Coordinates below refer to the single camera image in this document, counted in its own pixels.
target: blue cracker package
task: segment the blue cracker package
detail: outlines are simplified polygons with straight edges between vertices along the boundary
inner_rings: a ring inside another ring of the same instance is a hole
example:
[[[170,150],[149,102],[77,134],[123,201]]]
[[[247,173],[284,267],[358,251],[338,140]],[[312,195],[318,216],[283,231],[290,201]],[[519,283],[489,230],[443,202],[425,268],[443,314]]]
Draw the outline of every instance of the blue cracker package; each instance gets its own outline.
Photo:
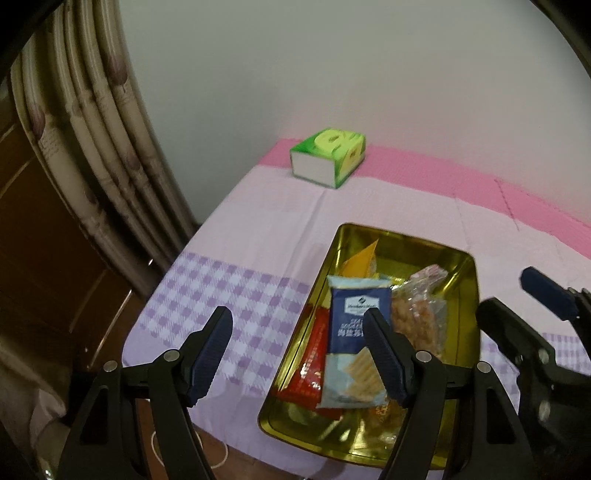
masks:
[[[367,408],[387,403],[386,390],[363,338],[363,314],[376,307],[390,323],[392,283],[328,276],[332,292],[329,344],[319,408]]]

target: gold metal tray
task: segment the gold metal tray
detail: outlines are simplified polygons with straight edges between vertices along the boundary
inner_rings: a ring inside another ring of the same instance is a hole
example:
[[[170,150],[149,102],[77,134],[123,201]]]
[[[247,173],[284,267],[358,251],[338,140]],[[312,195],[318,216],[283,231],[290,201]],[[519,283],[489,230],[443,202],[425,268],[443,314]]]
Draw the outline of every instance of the gold metal tray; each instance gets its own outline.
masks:
[[[447,300],[447,340],[442,360],[464,367],[472,367],[478,361],[480,334],[475,312],[479,296],[472,256],[428,240],[346,223],[337,230],[322,263],[258,422],[263,432],[305,450],[345,462],[383,467],[392,444],[376,441],[375,431],[369,432],[366,410],[345,410],[341,419],[334,421],[273,395],[288,385],[299,366],[310,337],[314,312],[328,291],[326,276],[335,274],[347,259],[376,240],[379,240],[378,272],[394,277],[398,283],[431,264],[438,264],[450,273],[434,292]],[[454,412],[455,401],[446,401],[432,468],[445,466]],[[386,424],[383,433],[394,438],[399,428],[399,421]]]

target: clear plastic bag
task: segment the clear plastic bag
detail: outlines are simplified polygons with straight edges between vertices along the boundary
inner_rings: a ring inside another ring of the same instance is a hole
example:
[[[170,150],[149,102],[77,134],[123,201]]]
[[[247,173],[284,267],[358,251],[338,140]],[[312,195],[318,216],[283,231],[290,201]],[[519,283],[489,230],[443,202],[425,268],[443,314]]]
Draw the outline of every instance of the clear plastic bag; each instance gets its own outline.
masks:
[[[447,302],[432,293],[447,277],[439,265],[429,265],[392,288],[392,327],[411,342],[415,350],[441,357],[446,341]]]

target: white cable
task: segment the white cable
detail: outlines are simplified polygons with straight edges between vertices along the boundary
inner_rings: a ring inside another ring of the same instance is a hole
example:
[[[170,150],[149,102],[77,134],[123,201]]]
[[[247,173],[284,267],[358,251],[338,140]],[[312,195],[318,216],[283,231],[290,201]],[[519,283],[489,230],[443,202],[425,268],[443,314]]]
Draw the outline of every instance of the white cable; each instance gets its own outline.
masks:
[[[197,433],[197,430],[195,430],[194,427],[193,427],[193,430],[195,431],[195,435],[197,435],[197,440],[199,440],[199,445],[201,446],[201,450],[203,450],[203,442],[201,441],[201,437],[199,436],[199,434]],[[160,458],[160,455],[158,455],[158,453],[156,452],[156,448],[154,447],[154,438],[155,437],[156,437],[156,430],[154,430],[152,432],[152,436],[150,437],[150,445],[152,447],[152,452],[154,453],[154,456],[156,457],[156,459],[160,462],[160,465],[164,466],[164,462],[162,461],[162,459]],[[215,465],[211,465],[210,468],[212,470],[215,470],[216,468],[220,468],[224,463],[226,463],[226,460],[228,459],[228,454],[230,453],[228,451],[228,445],[226,443],[224,443],[223,446],[224,446],[223,459],[221,462],[216,463]]]

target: snack package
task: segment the snack package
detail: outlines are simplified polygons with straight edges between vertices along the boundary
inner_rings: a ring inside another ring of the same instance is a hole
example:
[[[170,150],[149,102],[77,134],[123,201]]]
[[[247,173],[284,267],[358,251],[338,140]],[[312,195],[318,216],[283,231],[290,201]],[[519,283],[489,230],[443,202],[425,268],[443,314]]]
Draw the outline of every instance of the snack package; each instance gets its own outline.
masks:
[[[431,293],[446,277],[446,270],[430,265],[392,288],[392,327],[415,350],[427,350],[437,357],[445,347],[447,303]]]
[[[275,396],[280,400],[295,403],[313,410],[323,417],[338,420],[342,410],[337,408],[316,408],[322,395],[324,361],[328,344],[329,310],[318,307],[314,314],[314,325],[301,362],[287,387]]]
[[[396,442],[406,410],[395,400],[364,410],[365,440],[373,446],[391,447]]]
[[[373,244],[365,247],[361,252],[356,253],[339,268],[341,277],[369,278],[373,277],[376,270],[375,248],[378,245],[376,240]]]
[[[370,277],[376,271],[375,248],[378,241],[346,260],[339,268],[343,277]],[[340,408],[317,408],[322,397],[324,362],[328,344],[330,289],[314,312],[314,324],[302,360],[289,384],[275,392],[280,400],[295,403],[331,420],[340,419]]]
[[[384,384],[363,338],[363,314],[390,319],[391,281],[328,276],[332,291],[321,408],[367,408],[387,402]]]

